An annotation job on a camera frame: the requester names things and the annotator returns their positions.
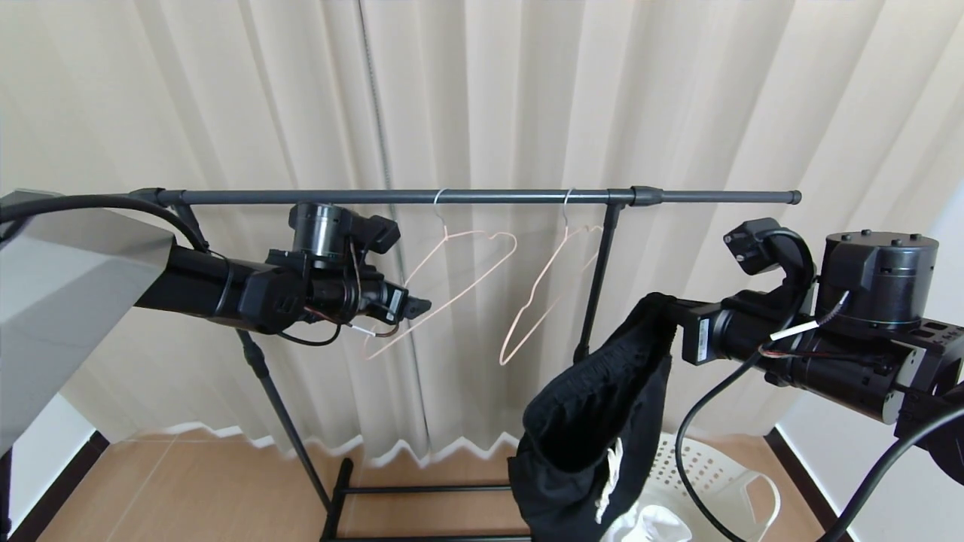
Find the clothes hanger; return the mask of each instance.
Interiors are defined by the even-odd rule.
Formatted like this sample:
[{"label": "clothes hanger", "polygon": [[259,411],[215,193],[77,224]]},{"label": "clothes hanger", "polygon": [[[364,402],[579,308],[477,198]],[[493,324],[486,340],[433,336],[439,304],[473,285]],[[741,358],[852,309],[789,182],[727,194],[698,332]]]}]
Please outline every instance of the clothes hanger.
[{"label": "clothes hanger", "polygon": [[[543,320],[545,320],[546,317],[549,316],[549,313],[552,312],[552,309],[555,309],[555,305],[559,303],[559,301],[562,299],[562,296],[565,295],[567,291],[569,291],[568,288],[564,288],[563,293],[559,294],[554,300],[552,300],[552,303],[549,305],[549,308],[546,309],[546,312],[544,312],[543,315],[539,317],[536,323],[533,324],[532,329],[530,329],[528,333],[525,334],[525,337],[522,337],[522,340],[519,341],[519,344],[516,344],[516,347],[513,348],[511,352],[509,352],[508,356],[506,356],[505,349],[509,347],[509,339],[512,338],[513,332],[516,331],[516,326],[519,325],[519,319],[522,318],[522,313],[525,312],[525,310],[532,305],[532,300],[535,299],[535,296],[536,296],[536,288],[539,287],[539,283],[542,281],[543,277],[546,276],[546,272],[549,271],[549,267],[552,266],[552,263],[555,261],[556,257],[558,257],[559,253],[562,252],[562,247],[566,246],[566,243],[568,243],[570,239],[572,239],[573,237],[575,237],[580,233],[583,233],[583,232],[588,233],[590,231],[603,230],[602,226],[587,225],[587,226],[578,228],[572,232],[569,232],[569,215],[566,214],[566,205],[569,204],[569,195],[573,193],[573,190],[574,190],[573,188],[570,188],[569,191],[566,192],[566,198],[562,201],[562,218],[566,224],[565,234],[563,235],[562,242],[559,243],[558,247],[556,247],[555,252],[552,253],[552,257],[549,258],[549,261],[546,262],[546,266],[543,267],[542,272],[540,272],[539,276],[536,277],[536,282],[532,285],[532,289],[529,290],[529,300],[526,301],[525,305],[522,305],[522,308],[519,309],[519,312],[516,313],[516,318],[512,320],[512,326],[509,327],[509,332],[505,334],[505,340],[502,342],[502,349],[498,353],[498,364],[501,366],[504,366],[505,364],[509,363],[509,360],[515,357],[516,353],[519,352],[519,349],[522,348],[522,345],[525,344],[527,340],[529,340],[529,337],[531,337],[533,333],[535,333],[536,329],[539,328],[539,326],[543,323]],[[596,258],[599,257],[599,254],[600,254],[599,251],[596,251],[596,253],[593,254],[592,257],[590,257],[582,265],[582,269],[580,269],[579,272],[573,277],[573,280],[582,276],[582,274],[586,272],[586,269],[589,269],[589,266],[592,265],[594,261],[596,261]]]},{"label": "clothes hanger", "polygon": [[475,288],[476,286],[478,286],[479,283],[481,283],[483,280],[485,280],[486,277],[488,277],[489,275],[491,275],[491,274],[498,268],[499,265],[505,263],[505,261],[506,261],[507,259],[509,259],[510,256],[512,256],[514,253],[516,253],[516,249],[519,248],[519,239],[517,239],[515,235],[513,235],[512,233],[510,233],[510,232],[508,232],[508,231],[497,231],[496,233],[488,233],[487,231],[484,231],[484,230],[469,230],[469,231],[462,231],[462,232],[460,232],[460,233],[449,233],[449,232],[448,232],[448,224],[445,223],[445,219],[442,218],[442,214],[439,213],[439,196],[441,196],[441,195],[442,195],[442,192],[444,192],[445,190],[447,190],[447,188],[443,188],[443,189],[439,190],[439,193],[435,195],[435,200],[432,202],[432,205],[433,205],[434,208],[435,208],[435,215],[436,215],[437,217],[439,217],[439,220],[440,220],[440,221],[442,221],[442,234],[443,234],[442,240],[439,241],[439,244],[437,244],[437,245],[435,246],[435,248],[432,249],[432,251],[428,253],[428,256],[426,256],[426,257],[415,267],[415,270],[412,271],[412,274],[409,275],[409,278],[405,280],[405,283],[402,284],[402,287],[408,287],[409,282],[411,282],[411,281],[412,281],[412,278],[413,278],[416,274],[418,274],[418,271],[425,265],[425,263],[427,263],[428,260],[431,259],[432,256],[434,256],[435,253],[438,252],[439,249],[440,249],[445,243],[447,243],[448,241],[450,241],[450,240],[452,240],[452,239],[456,239],[456,238],[458,238],[458,237],[466,237],[466,236],[468,236],[468,235],[479,235],[479,234],[482,234],[482,235],[486,235],[486,238],[491,241],[491,240],[495,239],[496,237],[506,236],[506,237],[509,237],[509,238],[512,239],[512,250],[510,250],[508,254],[506,254],[505,256],[503,256],[502,259],[500,259],[499,261],[497,261],[497,262],[495,263],[495,265],[493,265],[488,271],[486,271],[486,272],[483,273],[481,276],[479,276],[479,278],[475,279],[475,282],[473,282],[473,283],[470,284],[468,287],[466,287],[466,289],[464,289],[464,290],[462,290],[461,292],[459,292],[459,294],[456,295],[455,297],[453,297],[452,299],[449,299],[449,300],[448,300],[447,302],[445,302],[441,307],[435,309],[434,311],[430,312],[429,314],[427,314],[427,315],[425,315],[425,316],[422,316],[414,325],[412,325],[411,327],[409,327],[409,329],[407,329],[407,330],[405,330],[404,332],[402,332],[401,334],[395,336],[394,339],[390,340],[390,341],[388,342],[388,344],[383,345],[381,348],[379,348],[377,351],[375,351],[374,354],[368,355],[368,354],[366,353],[366,352],[367,352],[367,350],[366,350],[366,349],[367,349],[367,345],[368,345],[368,342],[371,340],[371,336],[366,337],[365,340],[364,340],[364,342],[363,342],[362,345],[361,345],[361,353],[362,353],[362,355],[364,356],[364,358],[365,358],[366,361],[368,361],[368,360],[373,360],[376,356],[378,356],[378,355],[381,354],[382,352],[385,352],[385,351],[388,350],[388,348],[391,347],[393,344],[395,344],[396,342],[398,342],[399,340],[401,340],[403,337],[405,337],[406,335],[408,335],[409,333],[411,333],[412,331],[414,331],[418,326],[420,326],[420,325],[424,324],[425,322],[431,320],[433,316],[435,316],[435,315],[438,314],[439,312],[444,311],[444,310],[447,309],[450,305],[452,305],[453,303],[455,303],[456,301],[458,301],[462,296],[464,296],[464,295],[466,295],[467,293],[469,293],[470,290],[472,290],[473,288]]}]

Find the curtain fold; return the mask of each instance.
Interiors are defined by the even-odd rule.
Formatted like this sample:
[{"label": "curtain fold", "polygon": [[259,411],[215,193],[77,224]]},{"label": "curtain fold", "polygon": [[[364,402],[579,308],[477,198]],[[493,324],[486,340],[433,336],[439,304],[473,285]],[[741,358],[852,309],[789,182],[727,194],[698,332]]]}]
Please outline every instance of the curtain fold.
[{"label": "curtain fold", "polygon": [[[797,206],[627,209],[593,330],[598,346],[649,291],[717,300],[748,279],[721,242],[773,216],[822,256],[848,229],[926,230],[964,173],[964,4],[550,0],[145,1],[0,4],[0,182],[64,193],[145,186],[790,190]],[[399,222],[374,262],[402,282],[442,238],[429,205],[359,206]],[[286,248],[280,206],[198,207],[212,246]],[[483,452],[572,360],[597,232],[569,242],[498,352],[563,236],[557,206],[445,205],[451,232],[510,231],[519,249],[450,310],[366,360],[360,334],[265,350],[299,429],[381,456]],[[573,228],[603,210],[566,209]],[[457,238],[413,277],[436,306],[511,248]],[[324,339],[327,324],[291,333]],[[379,346],[369,344],[369,351]],[[665,424],[735,368],[677,363]],[[200,421],[281,426],[234,333],[135,309],[63,391],[108,438]],[[793,391],[749,374],[697,419],[768,430]]]}]

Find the white wall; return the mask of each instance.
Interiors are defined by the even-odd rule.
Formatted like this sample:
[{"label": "white wall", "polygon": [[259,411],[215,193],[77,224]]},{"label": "white wall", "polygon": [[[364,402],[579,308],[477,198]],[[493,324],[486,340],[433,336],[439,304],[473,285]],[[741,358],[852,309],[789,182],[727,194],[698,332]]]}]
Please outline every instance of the white wall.
[{"label": "white wall", "polygon": [[13,444],[10,490],[13,530],[92,433],[91,423],[57,394],[20,435]]},{"label": "white wall", "polygon": [[[941,242],[927,317],[964,322],[964,182],[930,236]],[[893,427],[866,419],[816,396],[804,396],[778,427],[823,494],[840,513],[864,475],[894,441]],[[911,449],[864,506],[851,533],[862,542],[959,539],[964,487],[947,478],[930,456]]]}]

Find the black shorts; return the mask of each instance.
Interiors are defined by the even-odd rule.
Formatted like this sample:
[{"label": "black shorts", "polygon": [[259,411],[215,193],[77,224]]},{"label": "black shorts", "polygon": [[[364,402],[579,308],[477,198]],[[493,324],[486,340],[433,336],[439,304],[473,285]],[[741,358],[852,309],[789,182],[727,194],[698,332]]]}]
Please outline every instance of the black shorts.
[{"label": "black shorts", "polygon": [[[663,317],[675,298],[643,298],[605,344],[554,378],[525,408],[525,434],[509,458],[512,494],[533,540],[600,540],[639,498],[656,457],[676,325]],[[609,505],[606,453],[624,456]]]}]

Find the brown tile floor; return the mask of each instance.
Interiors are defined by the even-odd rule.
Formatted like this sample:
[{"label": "brown tile floor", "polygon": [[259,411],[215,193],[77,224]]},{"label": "brown tile floor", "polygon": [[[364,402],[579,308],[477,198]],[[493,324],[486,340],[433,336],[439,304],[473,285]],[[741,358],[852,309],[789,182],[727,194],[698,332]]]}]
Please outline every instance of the brown tile floor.
[{"label": "brown tile floor", "polygon": [[[783,510],[766,540],[803,542],[822,533],[817,519],[761,438],[712,442],[780,487]],[[340,458],[310,450],[327,487]],[[406,454],[381,469],[356,469],[353,485],[504,482],[505,457],[491,461],[467,452],[419,469]],[[362,451],[349,454],[360,464]],[[762,513],[769,499],[756,499]],[[243,437],[218,439],[205,431],[154,435],[110,446],[40,538],[40,542],[262,541],[318,539],[324,512],[301,465],[273,447]],[[345,504],[343,536],[525,532],[508,493],[361,496]]]}]

